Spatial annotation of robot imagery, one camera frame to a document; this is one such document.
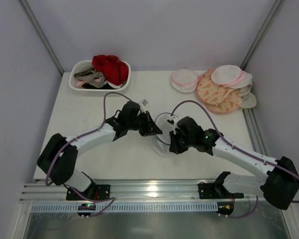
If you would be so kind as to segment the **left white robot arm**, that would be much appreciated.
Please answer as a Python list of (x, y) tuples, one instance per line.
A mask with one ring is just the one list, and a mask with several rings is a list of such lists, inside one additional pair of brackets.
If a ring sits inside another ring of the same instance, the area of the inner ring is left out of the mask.
[(143, 137), (162, 134), (148, 111), (142, 111), (140, 104), (128, 101), (97, 129), (74, 137), (54, 134), (41, 152), (37, 166), (46, 174), (48, 185), (68, 188), (68, 200), (105, 201), (99, 193), (100, 186), (87, 174), (76, 170), (76, 161), (85, 152), (115, 141), (130, 130), (138, 131)]

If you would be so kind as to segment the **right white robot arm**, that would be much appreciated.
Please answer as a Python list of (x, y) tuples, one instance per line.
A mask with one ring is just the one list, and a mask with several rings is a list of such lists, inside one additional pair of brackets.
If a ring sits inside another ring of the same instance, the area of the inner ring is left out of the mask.
[(217, 189), (262, 196), (272, 206), (286, 210), (299, 190), (299, 174), (291, 159), (275, 159), (243, 149), (215, 129), (203, 130), (193, 118), (170, 117), (169, 151), (182, 154), (189, 148), (228, 160), (249, 171), (250, 176), (222, 172), (215, 180)]

